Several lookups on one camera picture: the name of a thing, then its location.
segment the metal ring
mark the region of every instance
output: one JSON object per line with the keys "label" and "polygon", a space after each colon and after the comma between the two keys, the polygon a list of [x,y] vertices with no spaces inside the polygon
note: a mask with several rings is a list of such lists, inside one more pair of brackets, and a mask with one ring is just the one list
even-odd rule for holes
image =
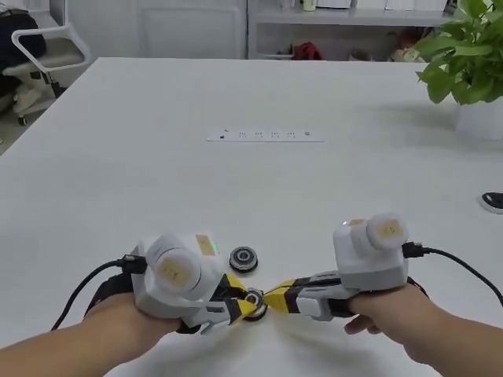
{"label": "metal ring", "polygon": [[259,289],[248,289],[248,296],[246,296],[246,300],[253,304],[256,304],[257,310],[250,314],[248,317],[243,318],[243,320],[246,320],[247,322],[257,322],[258,320],[264,318],[264,316],[267,314],[267,309],[269,308],[269,306],[264,302],[263,294],[264,292],[260,291]]}
{"label": "metal ring", "polygon": [[229,264],[238,273],[250,273],[259,265],[259,258],[251,247],[237,247],[230,253]]}

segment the human arm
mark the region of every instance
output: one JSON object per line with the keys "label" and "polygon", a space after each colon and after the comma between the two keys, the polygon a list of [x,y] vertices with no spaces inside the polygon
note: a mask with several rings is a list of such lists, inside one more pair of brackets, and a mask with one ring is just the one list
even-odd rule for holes
{"label": "human arm", "polygon": [[383,332],[444,377],[503,375],[503,330],[449,314],[411,285],[359,295],[351,310],[360,316],[346,326],[348,334]]}
{"label": "human arm", "polygon": [[146,353],[179,325],[138,312],[132,294],[112,296],[81,324],[0,350],[0,375],[102,377]]}

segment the red item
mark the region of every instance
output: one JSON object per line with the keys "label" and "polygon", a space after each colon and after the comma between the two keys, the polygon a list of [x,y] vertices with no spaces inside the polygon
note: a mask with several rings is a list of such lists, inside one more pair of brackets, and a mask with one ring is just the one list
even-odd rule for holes
{"label": "red item", "polygon": [[323,60],[318,48],[311,42],[296,46],[293,49],[292,60]]}

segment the chair wheel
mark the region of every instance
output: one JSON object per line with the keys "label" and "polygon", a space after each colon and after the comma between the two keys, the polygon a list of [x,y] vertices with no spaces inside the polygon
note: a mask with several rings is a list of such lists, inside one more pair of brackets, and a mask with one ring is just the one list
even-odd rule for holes
{"label": "chair wheel", "polygon": [[20,116],[19,118],[17,118],[17,124],[19,124],[20,126],[27,126],[28,121],[23,116]]}

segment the black cable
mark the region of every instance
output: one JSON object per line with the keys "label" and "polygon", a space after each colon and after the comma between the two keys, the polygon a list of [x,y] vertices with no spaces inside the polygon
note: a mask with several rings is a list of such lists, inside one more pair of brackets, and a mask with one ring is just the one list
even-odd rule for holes
{"label": "black cable", "polygon": [[103,265],[100,265],[97,269],[95,269],[92,273],[86,276],[84,280],[79,284],[79,286],[73,291],[72,295],[68,299],[68,302],[66,303],[66,306],[63,309],[63,313],[61,313],[60,317],[57,319],[56,323],[54,326],[50,329],[51,331],[57,330],[61,323],[64,321],[64,318],[68,315],[68,312],[70,311],[70,308],[73,305],[73,302],[79,295],[79,293],[84,289],[84,287],[94,278],[98,273],[101,273],[105,271],[106,269],[109,269],[111,267],[120,267],[123,264],[122,259],[117,259],[116,261],[111,261],[108,263],[105,263]]}
{"label": "black cable", "polygon": [[459,265],[462,265],[465,267],[470,273],[478,277],[482,282],[485,283],[486,286],[488,286],[492,292],[497,296],[497,299],[499,300],[501,306],[503,306],[503,295],[501,292],[497,289],[497,287],[491,283],[489,279],[487,279],[482,273],[471,267],[467,262],[463,261],[462,259],[458,258],[456,255],[452,255],[451,253],[448,253],[446,251],[438,250],[438,249],[432,249],[430,247],[423,247],[420,243],[413,243],[413,242],[408,242],[405,243],[402,246],[403,250],[403,256],[405,258],[420,258],[424,257],[426,254],[437,254],[437,255],[442,255],[443,257],[446,257],[450,259],[451,261],[456,262]]}

